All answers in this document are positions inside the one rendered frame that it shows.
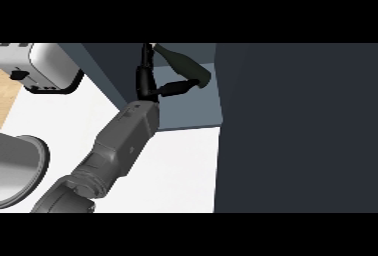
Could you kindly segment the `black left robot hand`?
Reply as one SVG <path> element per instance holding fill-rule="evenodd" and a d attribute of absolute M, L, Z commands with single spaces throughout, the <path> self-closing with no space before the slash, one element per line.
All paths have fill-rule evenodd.
<path fill-rule="evenodd" d="M 186 79 L 181 81 L 168 82 L 161 87 L 156 87 L 153 77 L 153 51 L 155 43 L 144 43 L 142 47 L 142 61 L 136 69 L 136 92 L 137 99 L 158 101 L 158 96 L 170 97 L 184 94 L 199 84 L 198 79 Z"/>

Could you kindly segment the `dark green wine bottle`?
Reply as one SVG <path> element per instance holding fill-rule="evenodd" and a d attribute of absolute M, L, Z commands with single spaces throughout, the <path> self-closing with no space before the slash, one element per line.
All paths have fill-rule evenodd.
<path fill-rule="evenodd" d="M 164 48 L 159 44 L 155 44 L 153 51 L 159 53 L 174 72 L 186 79 L 198 79 L 198 87 L 204 88 L 211 80 L 211 72 L 198 64 L 198 62 L 181 53 Z"/>

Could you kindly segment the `grey-blue cabinet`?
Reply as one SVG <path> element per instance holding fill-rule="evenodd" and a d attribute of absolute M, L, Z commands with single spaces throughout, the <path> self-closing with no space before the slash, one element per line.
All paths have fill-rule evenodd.
<path fill-rule="evenodd" d="M 142 60 L 140 43 L 60 43 L 62 50 L 82 70 L 103 95 L 121 110 L 136 95 L 136 68 Z M 159 130 L 180 130 L 221 125 L 221 107 L 214 71 L 214 43 L 162 43 L 161 46 L 193 59 L 211 72 L 204 89 L 159 98 Z"/>

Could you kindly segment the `dark grey cabinet door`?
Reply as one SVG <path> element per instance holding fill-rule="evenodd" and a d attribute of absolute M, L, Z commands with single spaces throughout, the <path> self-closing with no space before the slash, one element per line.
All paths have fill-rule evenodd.
<path fill-rule="evenodd" d="M 221 43 L 218 212 L 378 212 L 378 44 Z"/>

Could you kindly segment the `white toaster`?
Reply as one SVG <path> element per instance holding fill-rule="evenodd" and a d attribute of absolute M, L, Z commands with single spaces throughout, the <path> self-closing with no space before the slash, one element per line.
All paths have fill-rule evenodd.
<path fill-rule="evenodd" d="M 71 94 L 84 77 L 57 43 L 0 43 L 0 69 L 32 94 Z"/>

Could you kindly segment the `grey metal pot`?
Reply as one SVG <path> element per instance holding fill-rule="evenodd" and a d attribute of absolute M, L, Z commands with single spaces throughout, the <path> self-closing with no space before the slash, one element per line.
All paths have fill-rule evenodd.
<path fill-rule="evenodd" d="M 18 204 L 32 193 L 49 163 L 50 150 L 40 138 L 0 133 L 0 209 Z"/>

